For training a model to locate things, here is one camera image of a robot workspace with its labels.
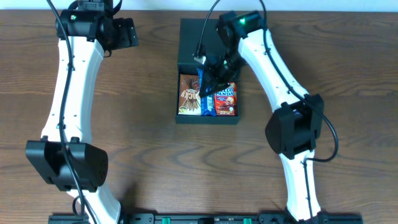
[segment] robotic arm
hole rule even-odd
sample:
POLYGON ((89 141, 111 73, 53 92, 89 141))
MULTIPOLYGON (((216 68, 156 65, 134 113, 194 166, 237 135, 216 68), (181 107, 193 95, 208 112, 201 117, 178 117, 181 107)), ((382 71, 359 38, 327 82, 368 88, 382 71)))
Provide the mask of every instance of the robotic arm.
POLYGON ((42 131, 41 141, 28 141, 27 158, 48 184, 55 184, 77 198, 78 191, 71 172, 60 151, 60 132, 63 128, 72 164, 83 187, 83 195, 93 216, 73 217, 73 222, 117 223, 121 204, 113 197, 105 182, 108 171, 108 156, 91 145, 91 106, 98 69, 104 58, 104 51, 138 45, 132 19, 113 19, 121 2, 113 8, 112 1, 84 0, 74 2, 62 11, 60 18, 67 32, 73 55, 73 71, 67 93, 64 112, 64 126, 60 127, 60 107, 68 75, 68 48, 61 27, 57 22, 60 37, 58 78, 47 123, 42 131))
POLYGON ((284 167, 287 210, 296 221, 309 220, 312 214, 320 212, 320 206, 315 195, 312 161, 306 162, 308 186, 303 166, 306 158, 314 157, 315 140, 320 135, 322 121, 289 91, 276 67, 299 95, 311 98, 322 111, 323 102, 318 95, 309 96, 289 72, 272 42, 269 29, 266 29, 268 41, 264 46, 263 22, 257 11, 243 16, 237 16, 234 12, 220 16, 217 31, 228 49, 215 63, 207 62, 204 56, 204 59, 195 59, 204 62, 206 72, 201 97, 226 88, 228 82, 237 79, 244 62, 249 64, 265 90, 274 113, 267 125, 266 136, 271 148, 280 155, 284 167), (276 67, 270 60, 270 53, 276 67))

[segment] wood grain surface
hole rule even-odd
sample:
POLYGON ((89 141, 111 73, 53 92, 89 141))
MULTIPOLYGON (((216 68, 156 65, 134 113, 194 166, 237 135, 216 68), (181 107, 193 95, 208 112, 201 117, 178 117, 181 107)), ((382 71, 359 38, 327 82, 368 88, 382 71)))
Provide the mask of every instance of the wood grain surface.
MULTIPOLYGON (((180 18, 206 12, 123 11, 140 45, 101 65, 92 111, 93 145, 109 155, 107 181, 129 212, 257 213, 282 210, 282 163, 264 128, 271 108, 243 69, 236 126, 176 125, 180 18)), ((50 11, 0 12, 0 223, 46 223, 72 198, 47 185, 25 157, 52 104, 58 39, 50 11)), ((340 137, 338 157, 315 164, 328 212, 365 223, 398 222, 398 14, 270 12, 274 42, 296 79, 325 100, 340 137)), ((333 139, 323 125, 317 157, 333 139)))

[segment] black cable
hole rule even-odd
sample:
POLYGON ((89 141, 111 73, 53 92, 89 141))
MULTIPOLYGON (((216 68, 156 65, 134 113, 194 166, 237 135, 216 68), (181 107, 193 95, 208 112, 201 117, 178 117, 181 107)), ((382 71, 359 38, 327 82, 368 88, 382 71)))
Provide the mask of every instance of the black cable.
POLYGON ((303 166, 304 166, 304 173, 305 173, 305 185, 307 187, 307 200, 308 200, 308 207, 310 209, 310 216, 311 216, 311 221, 313 218, 313 214, 312 214, 312 206, 311 206, 311 198, 310 198, 310 189, 308 186, 308 174, 307 174, 307 161, 313 161, 313 162, 330 162, 332 159, 334 159, 338 153, 338 136, 336 133, 335 128, 333 127, 333 125, 331 124, 331 122, 329 121, 329 119, 310 101, 308 101, 307 99, 305 99, 304 97, 302 97, 301 95, 299 95, 294 89, 293 87, 291 87, 288 83, 288 81, 286 80, 286 78, 283 76, 282 72, 279 70, 278 66, 276 65, 274 59, 272 58, 271 55, 271 51, 267 46, 267 35, 266 35, 266 30, 267 30, 267 10, 266 10, 266 6, 264 5, 264 2, 262 0, 260 0, 262 9, 264 10, 264 32, 263 32, 263 39, 264 39, 264 47, 266 49, 266 54, 269 57, 269 60, 271 61, 272 65, 274 66, 275 70, 277 71, 278 75, 280 76, 280 78, 282 79, 283 83, 286 85, 287 89, 295 96, 297 97, 301 102, 305 103, 306 105, 308 105, 308 107, 310 107, 314 112, 316 112, 317 115, 319 115, 324 121, 325 123, 328 125, 332 135, 333 135, 333 139, 335 140, 335 150, 333 151, 333 154, 327 158, 327 159, 317 159, 317 158, 305 158, 303 161, 303 166))
POLYGON ((209 19, 211 12, 213 12, 213 9, 216 7, 216 5, 219 3, 219 1, 220 1, 220 0, 217 0, 216 2, 214 2, 214 5, 211 7, 211 9, 209 10, 209 13, 208 13, 207 16, 206 16, 205 23, 204 23, 204 25, 203 25, 203 29, 201 30, 200 40, 199 40, 199 44, 198 44, 197 52, 196 52, 196 55, 195 55, 195 56, 199 56, 199 54, 200 54, 200 50, 201 50, 201 41, 203 40, 203 34, 205 33, 205 28, 206 28, 207 20, 209 19))
MULTIPOLYGON (((66 102, 67 102, 67 96, 68 96, 68 91, 69 91, 69 85, 70 85, 70 80, 71 80, 72 71, 73 71, 72 48, 70 47, 69 38, 68 38, 68 35, 67 35, 66 31, 65 31, 65 28, 63 27, 63 24, 62 24, 62 22, 61 22, 60 15, 58 14, 58 12, 57 12, 56 8, 54 7, 54 5, 52 4, 51 0, 47 0, 47 3, 49 4, 51 10, 53 11, 55 17, 56 17, 57 20, 58 20, 58 23, 59 23, 59 25, 60 25, 60 27, 61 27, 62 34, 63 34, 63 36, 64 36, 64 38, 65 38, 65 42, 66 42, 66 44, 67 44, 67 49, 68 49, 68 59, 69 59, 69 63, 68 63, 68 73, 67 73, 67 80, 66 80, 66 82, 65 82, 65 89, 64 89, 63 95, 62 95, 61 108, 60 108, 60 119, 59 119, 58 127, 59 127, 59 131, 60 131, 60 143, 61 143, 61 147, 62 147, 63 156, 64 156, 64 158, 65 158, 65 161, 66 161, 66 163, 67 163, 67 166, 68 166, 69 169, 70 169, 70 172, 72 173, 73 180, 75 181, 75 185, 76 185, 77 191, 78 191, 78 193, 79 193, 79 196, 78 196, 78 197, 83 199, 83 200, 80 200, 80 205, 81 205, 81 207, 80 207, 80 214, 77 214, 77 212, 75 212, 75 211, 76 211, 76 208, 75 208, 75 204, 76 204, 75 201, 76 201, 76 199, 75 199, 74 202, 73 202, 73 211, 74 211, 74 214, 75 214, 76 216, 81 216, 81 217, 82 217, 82 216, 85 214, 85 202, 86 202, 86 200, 85 200, 85 198, 84 198, 83 191, 82 191, 82 189, 81 189, 79 177, 78 177, 78 175, 77 175, 77 173, 76 173, 76 170, 73 168, 72 162, 71 162, 71 160, 70 160, 70 157, 71 157, 72 155, 70 154, 70 151, 67 150, 67 145, 66 145, 66 143, 65 143, 65 130, 64 130, 65 124, 64 124, 64 122, 63 122, 64 115, 65 115, 65 105, 66 105, 66 102)), ((89 213, 91 214, 91 211, 90 211, 91 208, 90 208, 89 206, 87 206, 87 210, 88 210, 89 213)))
POLYGON ((68 9, 77 9, 78 5, 79 3, 77 1, 74 1, 69 5, 68 9))
POLYGON ((123 0, 120 0, 119 3, 113 8, 113 15, 116 15, 120 11, 120 8, 122 8, 122 2, 123 0))
POLYGON ((96 217, 94 217, 94 213, 93 213, 93 211, 92 211, 92 209, 91 209, 90 203, 88 203, 88 201, 87 201, 86 198, 84 198, 84 199, 85 199, 85 202, 86 202, 86 206, 87 206, 88 213, 89 213, 90 216, 92 217, 92 219, 93 219, 93 221, 94 221, 94 224, 97 224, 96 217))

